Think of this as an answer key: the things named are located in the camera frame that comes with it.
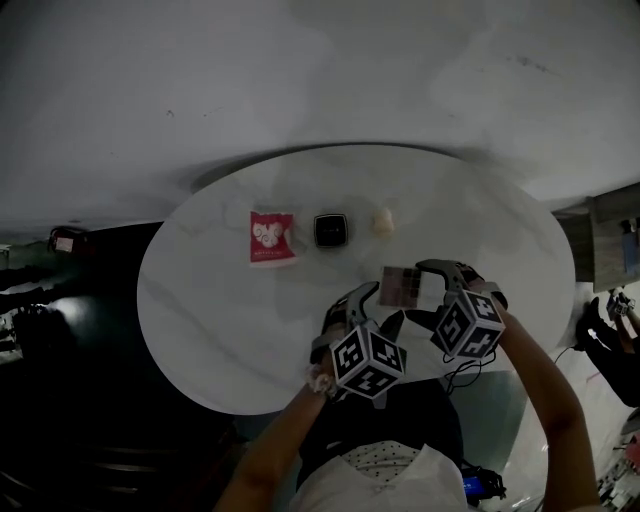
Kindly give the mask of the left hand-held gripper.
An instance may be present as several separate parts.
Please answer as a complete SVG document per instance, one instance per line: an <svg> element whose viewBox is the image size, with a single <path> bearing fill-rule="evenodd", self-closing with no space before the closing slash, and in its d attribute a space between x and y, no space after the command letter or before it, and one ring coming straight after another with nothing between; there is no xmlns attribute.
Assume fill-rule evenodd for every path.
<svg viewBox="0 0 640 512"><path fill-rule="evenodd" d="M338 299L327 311L327 323L312 342L310 364L333 376L337 392L379 400L406 373L406 350L397 345L405 320L403 310L379 326L369 319L365 303L379 290L378 281L365 282ZM336 325L346 334L340 336Z"/></svg>

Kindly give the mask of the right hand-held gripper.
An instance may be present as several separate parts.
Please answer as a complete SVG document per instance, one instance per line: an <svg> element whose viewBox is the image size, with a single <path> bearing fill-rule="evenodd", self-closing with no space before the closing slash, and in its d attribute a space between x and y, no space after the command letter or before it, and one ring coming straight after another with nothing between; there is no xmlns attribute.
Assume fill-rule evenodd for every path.
<svg viewBox="0 0 640 512"><path fill-rule="evenodd" d="M466 281L453 260L427 259L415 267L442 277L451 300L435 311L406 309L406 319L433 332L431 341L451 358L483 359L491 353L505 330L492 298L465 290Z"/></svg>

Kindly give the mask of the clear patterned small packet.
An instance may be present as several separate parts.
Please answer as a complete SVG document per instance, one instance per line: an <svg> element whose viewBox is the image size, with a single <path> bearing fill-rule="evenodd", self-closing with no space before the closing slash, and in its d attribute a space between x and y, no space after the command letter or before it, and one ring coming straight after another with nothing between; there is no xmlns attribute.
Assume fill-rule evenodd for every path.
<svg viewBox="0 0 640 512"><path fill-rule="evenodd" d="M435 310L443 303L444 280L417 268L384 266L381 270L379 306L391 309Z"/></svg>

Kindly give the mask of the small black square box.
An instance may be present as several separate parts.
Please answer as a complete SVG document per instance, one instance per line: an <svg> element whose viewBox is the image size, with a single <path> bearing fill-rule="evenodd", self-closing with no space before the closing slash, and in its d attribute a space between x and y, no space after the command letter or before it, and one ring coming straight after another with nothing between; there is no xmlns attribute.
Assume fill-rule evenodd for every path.
<svg viewBox="0 0 640 512"><path fill-rule="evenodd" d="M318 248L342 247L348 240L348 221L344 214L322 214L314 218L314 242Z"/></svg>

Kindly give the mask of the red snack packet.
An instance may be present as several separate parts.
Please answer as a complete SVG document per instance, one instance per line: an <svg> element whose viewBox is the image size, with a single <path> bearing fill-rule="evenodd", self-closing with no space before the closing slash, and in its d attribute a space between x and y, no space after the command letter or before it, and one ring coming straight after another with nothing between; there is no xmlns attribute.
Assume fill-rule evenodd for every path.
<svg viewBox="0 0 640 512"><path fill-rule="evenodd" d="M296 262L291 232L294 216L290 213L250 212L250 265L276 268Z"/></svg>

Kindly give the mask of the person's left forearm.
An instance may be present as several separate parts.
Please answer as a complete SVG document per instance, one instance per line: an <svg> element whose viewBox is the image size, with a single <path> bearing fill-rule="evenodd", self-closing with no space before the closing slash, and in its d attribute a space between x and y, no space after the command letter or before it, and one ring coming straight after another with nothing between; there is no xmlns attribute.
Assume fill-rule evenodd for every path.
<svg viewBox="0 0 640 512"><path fill-rule="evenodd" d="M213 512L270 512L327 396L303 387L277 418L251 443Z"/></svg>

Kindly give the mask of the person's right forearm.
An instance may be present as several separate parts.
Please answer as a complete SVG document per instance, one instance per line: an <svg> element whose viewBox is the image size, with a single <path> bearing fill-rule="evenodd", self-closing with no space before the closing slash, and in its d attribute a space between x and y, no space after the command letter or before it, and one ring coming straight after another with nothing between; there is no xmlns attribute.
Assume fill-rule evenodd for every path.
<svg viewBox="0 0 640 512"><path fill-rule="evenodd" d="M585 512L600 506L588 429L565 376L511 313L498 308L499 345L518 374L544 432L547 477L543 512Z"/></svg>

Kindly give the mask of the white oval marble table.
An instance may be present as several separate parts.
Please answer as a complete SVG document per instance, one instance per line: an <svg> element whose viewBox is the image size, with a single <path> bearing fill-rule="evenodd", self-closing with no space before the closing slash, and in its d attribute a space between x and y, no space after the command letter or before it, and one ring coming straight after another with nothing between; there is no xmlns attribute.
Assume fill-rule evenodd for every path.
<svg viewBox="0 0 640 512"><path fill-rule="evenodd" d="M395 229L376 236L373 216ZM250 212L290 213L295 263L250 265ZM314 218L344 214L345 246L320 249ZM143 258L138 317L167 379L209 409L283 409L304 382L326 310L384 266L430 259L472 266L505 294L545 349L569 323L569 242L554 216L505 179L413 148L346 145L249 165L206 186L160 227Z"/></svg>

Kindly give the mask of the person's right hand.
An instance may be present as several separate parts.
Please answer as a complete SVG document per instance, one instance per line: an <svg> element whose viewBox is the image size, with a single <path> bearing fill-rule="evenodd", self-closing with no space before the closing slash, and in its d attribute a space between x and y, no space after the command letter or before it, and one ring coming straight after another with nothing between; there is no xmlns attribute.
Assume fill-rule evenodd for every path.
<svg viewBox="0 0 640 512"><path fill-rule="evenodd" d="M508 301L502 290L495 282L486 281L473 267L467 264L458 262L457 267L469 290L478 294L490 296L498 304L500 311L505 312L508 310Z"/></svg>

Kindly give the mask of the white wrist scrunchie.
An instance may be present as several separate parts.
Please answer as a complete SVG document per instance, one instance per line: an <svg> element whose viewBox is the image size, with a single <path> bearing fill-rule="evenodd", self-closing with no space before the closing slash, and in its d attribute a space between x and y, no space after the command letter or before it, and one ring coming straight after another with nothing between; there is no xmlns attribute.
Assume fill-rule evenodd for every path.
<svg viewBox="0 0 640 512"><path fill-rule="evenodd" d="M333 376L327 374L318 364L310 364L305 371L305 382L314 394L333 398L337 392L337 385Z"/></svg>

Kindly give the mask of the person's black garment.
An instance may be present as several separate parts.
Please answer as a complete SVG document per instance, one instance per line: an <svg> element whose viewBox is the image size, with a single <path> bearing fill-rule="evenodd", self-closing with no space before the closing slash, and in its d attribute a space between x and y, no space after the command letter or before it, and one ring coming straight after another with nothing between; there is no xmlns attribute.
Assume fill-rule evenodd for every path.
<svg viewBox="0 0 640 512"><path fill-rule="evenodd" d="M436 379L398 384L387 392L386 406L349 394L322 408L303 441L297 484L336 456L393 441L421 450L424 445L462 465L464 444L458 413Z"/></svg>

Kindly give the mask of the person's white dotted top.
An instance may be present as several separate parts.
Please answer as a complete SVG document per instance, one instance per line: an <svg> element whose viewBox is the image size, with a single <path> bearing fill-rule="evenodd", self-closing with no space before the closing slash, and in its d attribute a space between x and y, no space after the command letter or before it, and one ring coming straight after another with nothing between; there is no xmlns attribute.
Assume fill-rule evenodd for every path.
<svg viewBox="0 0 640 512"><path fill-rule="evenodd" d="M290 512L469 512L461 471L441 452L383 441L336 456L300 486Z"/></svg>

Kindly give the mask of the grey side desk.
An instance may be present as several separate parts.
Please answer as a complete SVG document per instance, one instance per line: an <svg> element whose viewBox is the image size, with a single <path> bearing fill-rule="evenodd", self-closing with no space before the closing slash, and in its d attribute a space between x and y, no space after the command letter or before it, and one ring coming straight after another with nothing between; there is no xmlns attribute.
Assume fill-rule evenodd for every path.
<svg viewBox="0 0 640 512"><path fill-rule="evenodd" d="M601 293L640 281L640 182L588 197L554 217L569 241L578 282Z"/></svg>

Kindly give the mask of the black device with blue screen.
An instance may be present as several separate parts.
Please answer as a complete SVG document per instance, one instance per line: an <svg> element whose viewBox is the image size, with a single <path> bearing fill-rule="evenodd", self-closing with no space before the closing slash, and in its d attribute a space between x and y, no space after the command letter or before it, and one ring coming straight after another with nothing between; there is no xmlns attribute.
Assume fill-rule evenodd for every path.
<svg viewBox="0 0 640 512"><path fill-rule="evenodd" d="M467 502L477 505L480 501L506 497L502 477L488 469L468 467L462 469L463 487Z"/></svg>

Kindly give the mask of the red fire extinguisher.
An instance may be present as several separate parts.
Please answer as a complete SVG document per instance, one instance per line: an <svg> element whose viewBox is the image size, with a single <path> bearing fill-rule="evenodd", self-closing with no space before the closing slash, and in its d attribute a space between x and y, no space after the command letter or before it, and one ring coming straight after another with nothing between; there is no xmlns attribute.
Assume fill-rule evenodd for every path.
<svg viewBox="0 0 640 512"><path fill-rule="evenodd" d="M87 232L70 227L54 227L48 239L48 249L53 252L80 254L86 249Z"/></svg>

